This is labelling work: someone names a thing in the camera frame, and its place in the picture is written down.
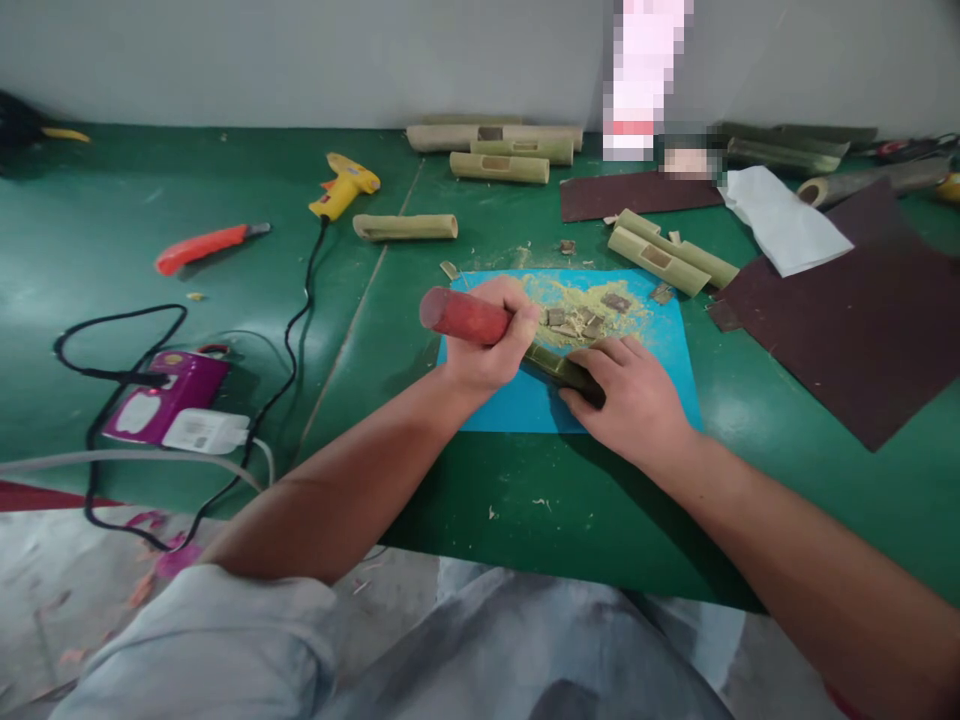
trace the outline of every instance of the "gray wall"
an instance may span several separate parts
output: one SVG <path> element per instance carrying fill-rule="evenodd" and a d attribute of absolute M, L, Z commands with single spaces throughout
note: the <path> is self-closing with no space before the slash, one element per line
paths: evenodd
<path fill-rule="evenodd" d="M 955 0 L 695 0 L 668 119 L 960 127 Z M 121 123 L 598 127 L 613 0 L 0 0 L 0 87 Z"/>

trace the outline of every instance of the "white power adapter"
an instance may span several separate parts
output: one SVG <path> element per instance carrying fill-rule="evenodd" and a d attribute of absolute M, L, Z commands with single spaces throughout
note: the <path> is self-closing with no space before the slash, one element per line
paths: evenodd
<path fill-rule="evenodd" d="M 250 418 L 216 410 L 186 408 L 174 419 L 163 446 L 205 455 L 226 455 L 247 441 Z"/>

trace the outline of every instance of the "purple power strip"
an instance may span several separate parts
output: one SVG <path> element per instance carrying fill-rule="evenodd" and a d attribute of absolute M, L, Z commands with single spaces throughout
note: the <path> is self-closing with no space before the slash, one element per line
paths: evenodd
<path fill-rule="evenodd" d="M 151 372 L 169 376 L 159 388 L 138 388 L 110 418 L 103 434 L 127 442 L 160 445 L 177 414 L 208 408 L 230 363 L 196 353 L 165 351 L 150 363 Z"/>

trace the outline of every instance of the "white paper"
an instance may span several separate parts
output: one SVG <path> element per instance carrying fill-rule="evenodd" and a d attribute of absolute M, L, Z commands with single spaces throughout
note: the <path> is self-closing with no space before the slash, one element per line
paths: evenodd
<path fill-rule="evenodd" d="M 727 207 L 753 228 L 763 254 L 789 277 L 853 250 L 819 210 L 807 205 L 763 166 L 732 170 L 720 188 Z"/>

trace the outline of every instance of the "brown sandpaper sheet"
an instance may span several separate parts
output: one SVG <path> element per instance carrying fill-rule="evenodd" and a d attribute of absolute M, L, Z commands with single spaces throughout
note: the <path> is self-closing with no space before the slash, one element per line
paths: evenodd
<path fill-rule="evenodd" d="M 597 220 L 635 213 L 673 212 L 723 205 L 709 180 L 675 180 L 657 172 L 573 178 L 560 185 L 560 215 L 564 222 Z"/>
<path fill-rule="evenodd" d="M 960 277 L 888 180 L 827 217 L 853 250 L 787 278 L 757 258 L 716 299 L 876 452 L 960 375 Z"/>

